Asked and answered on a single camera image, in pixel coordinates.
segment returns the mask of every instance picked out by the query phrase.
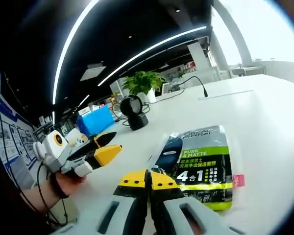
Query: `white pillar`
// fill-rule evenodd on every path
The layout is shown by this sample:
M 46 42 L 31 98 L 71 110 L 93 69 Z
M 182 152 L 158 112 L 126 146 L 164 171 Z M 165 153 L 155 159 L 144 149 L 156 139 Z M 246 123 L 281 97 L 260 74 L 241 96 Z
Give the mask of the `white pillar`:
M 208 58 L 206 58 L 199 42 L 187 46 L 190 51 L 197 71 L 210 68 Z

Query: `green leaves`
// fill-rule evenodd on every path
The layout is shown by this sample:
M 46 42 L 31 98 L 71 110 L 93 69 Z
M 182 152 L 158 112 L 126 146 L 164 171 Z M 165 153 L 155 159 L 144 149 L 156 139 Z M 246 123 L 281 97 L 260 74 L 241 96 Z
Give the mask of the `green leaves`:
M 151 88 L 160 90 L 164 78 L 158 72 L 139 71 L 133 77 L 126 77 L 123 89 L 129 89 L 130 94 L 137 95 L 140 92 L 148 94 Z

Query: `blue box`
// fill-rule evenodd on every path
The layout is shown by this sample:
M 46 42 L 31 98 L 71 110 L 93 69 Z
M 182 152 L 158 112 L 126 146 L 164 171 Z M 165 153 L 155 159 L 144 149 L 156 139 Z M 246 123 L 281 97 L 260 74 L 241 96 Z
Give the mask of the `blue box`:
M 96 136 L 114 124 L 108 105 L 92 111 L 85 116 L 79 116 L 76 121 L 81 133 L 87 137 Z

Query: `ceiling light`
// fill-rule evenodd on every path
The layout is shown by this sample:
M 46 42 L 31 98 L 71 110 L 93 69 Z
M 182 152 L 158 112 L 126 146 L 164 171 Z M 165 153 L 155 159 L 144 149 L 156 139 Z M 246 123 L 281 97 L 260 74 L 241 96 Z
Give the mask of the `ceiling light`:
M 80 102 L 80 104 L 78 105 L 78 107 L 79 106 L 81 106 L 82 105 L 82 103 L 84 103 L 85 102 L 85 100 L 87 100 L 87 98 L 89 97 L 89 94 L 82 100 L 82 102 Z
M 56 100 L 56 96 L 57 96 L 57 88 L 58 88 L 58 83 L 59 83 L 59 77 L 60 77 L 60 71 L 63 65 L 63 61 L 64 61 L 64 57 L 68 51 L 68 48 L 71 44 L 71 41 L 74 37 L 74 35 L 76 34 L 80 24 L 84 21 L 85 17 L 88 15 L 88 13 L 91 11 L 91 9 L 96 5 L 96 3 L 98 2 L 98 0 L 92 0 L 83 10 L 83 12 L 80 14 L 80 16 L 78 17 L 78 19 L 76 20 L 73 28 L 70 31 L 70 34 L 63 46 L 61 55 L 60 55 L 60 59 L 58 62 L 58 67 L 57 67 L 57 71 L 55 73 L 55 78 L 54 78 L 54 85 L 53 85 L 53 95 L 52 95 L 52 104 L 55 104 L 55 100 Z
M 52 112 L 52 124 L 53 125 L 55 124 L 55 113 L 54 113 L 54 111 Z
M 146 50 L 142 51 L 141 53 L 135 55 L 133 58 L 129 59 L 128 61 L 126 61 L 124 64 L 122 64 L 120 67 L 118 67 L 116 70 L 114 70 L 112 73 L 110 73 L 105 79 L 103 79 L 99 84 L 98 86 L 101 86 L 106 80 L 108 80 L 111 76 L 113 76 L 115 73 L 117 73 L 120 69 L 122 69 L 123 67 L 125 67 L 126 65 L 128 65 L 129 63 L 131 63 L 133 60 L 137 59 L 138 57 L 140 57 L 141 55 L 147 53 L 148 51 L 164 44 L 164 43 L 167 43 L 175 38 L 178 38 L 178 37 L 181 37 L 185 34 L 188 34 L 188 33 L 193 33 L 193 32 L 196 32 L 196 31 L 199 31 L 199 30 L 202 30 L 202 29 L 206 29 L 207 27 L 206 26 L 203 26 L 203 27 L 199 27 L 199 28 L 194 28 L 194 29 L 191 29 L 191 30 L 188 30 L 186 32 L 183 32 L 183 33 L 180 33 L 180 34 L 177 34 L 175 36 L 172 36 L 170 38 L 167 38 L 161 42 L 158 42 L 157 44 L 147 48 Z

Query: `white table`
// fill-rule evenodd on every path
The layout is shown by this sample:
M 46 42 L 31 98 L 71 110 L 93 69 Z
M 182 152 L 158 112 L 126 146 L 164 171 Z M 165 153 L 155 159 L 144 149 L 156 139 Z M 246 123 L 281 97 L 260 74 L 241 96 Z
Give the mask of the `white table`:
M 80 212 L 100 196 L 111 195 L 127 172 L 146 168 L 164 133 L 223 125 L 232 168 L 245 175 L 245 187 L 234 191 L 233 207 L 222 216 L 247 234 L 268 234 L 280 224 L 294 205 L 294 84 L 261 74 L 205 87 L 208 98 L 197 86 L 152 104 L 149 124 L 140 130 L 121 123 L 111 127 L 118 132 L 111 144 L 122 144 L 123 150 L 90 174 L 73 196 Z M 150 219 L 147 223 L 145 234 L 152 234 Z

